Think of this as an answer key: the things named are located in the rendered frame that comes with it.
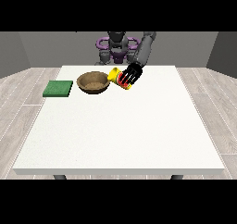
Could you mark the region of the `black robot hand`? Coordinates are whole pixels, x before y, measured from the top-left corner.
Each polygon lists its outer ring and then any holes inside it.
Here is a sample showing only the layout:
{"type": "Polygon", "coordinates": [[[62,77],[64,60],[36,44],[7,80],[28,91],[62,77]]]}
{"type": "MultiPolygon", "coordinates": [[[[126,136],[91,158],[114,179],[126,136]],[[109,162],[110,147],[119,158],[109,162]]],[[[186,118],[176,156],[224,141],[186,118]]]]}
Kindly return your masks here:
{"type": "Polygon", "coordinates": [[[121,84],[134,84],[143,74],[142,67],[137,63],[131,63],[127,68],[122,72],[119,82],[121,84]]]}

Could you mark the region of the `brown wooden bowl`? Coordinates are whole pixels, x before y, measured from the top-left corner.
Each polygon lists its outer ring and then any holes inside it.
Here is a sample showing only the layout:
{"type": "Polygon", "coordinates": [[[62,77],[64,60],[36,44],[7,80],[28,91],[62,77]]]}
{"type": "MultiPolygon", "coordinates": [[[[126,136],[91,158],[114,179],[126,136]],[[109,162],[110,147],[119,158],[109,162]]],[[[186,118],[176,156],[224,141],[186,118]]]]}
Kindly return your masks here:
{"type": "Polygon", "coordinates": [[[108,88],[110,81],[104,72],[91,71],[81,74],[77,84],[87,94],[100,94],[108,88]]]}

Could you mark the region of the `green square pad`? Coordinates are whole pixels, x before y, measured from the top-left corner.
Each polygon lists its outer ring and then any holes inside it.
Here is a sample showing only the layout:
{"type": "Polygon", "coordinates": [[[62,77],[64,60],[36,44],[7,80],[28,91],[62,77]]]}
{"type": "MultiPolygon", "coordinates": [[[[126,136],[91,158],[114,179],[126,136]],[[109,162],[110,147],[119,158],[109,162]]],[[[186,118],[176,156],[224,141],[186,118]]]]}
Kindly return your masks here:
{"type": "Polygon", "coordinates": [[[73,81],[49,81],[44,89],[43,97],[68,97],[73,81]]]}

